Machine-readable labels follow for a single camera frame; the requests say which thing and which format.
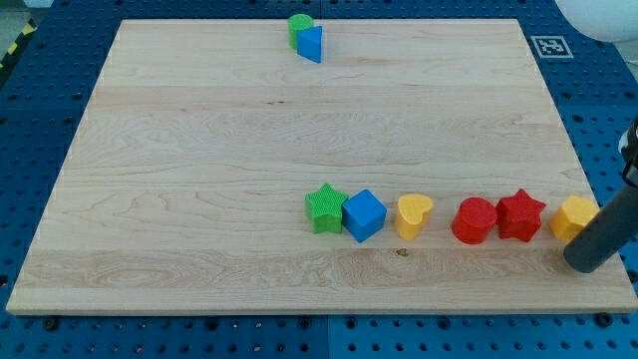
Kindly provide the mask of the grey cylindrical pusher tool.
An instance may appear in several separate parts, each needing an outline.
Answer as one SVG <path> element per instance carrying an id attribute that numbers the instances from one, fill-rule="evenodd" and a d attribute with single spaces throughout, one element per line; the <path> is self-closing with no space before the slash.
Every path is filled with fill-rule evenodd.
<path id="1" fill-rule="evenodd" d="M 569 242 L 563 257 L 574 270 L 591 273 L 637 234 L 637 187 L 626 184 Z"/>

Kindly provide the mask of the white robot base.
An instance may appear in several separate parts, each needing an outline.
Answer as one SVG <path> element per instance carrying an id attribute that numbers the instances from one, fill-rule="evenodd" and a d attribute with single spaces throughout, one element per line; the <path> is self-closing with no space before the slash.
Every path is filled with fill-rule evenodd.
<path id="1" fill-rule="evenodd" d="M 603 42 L 637 39 L 637 0 L 555 0 L 567 22 Z"/>

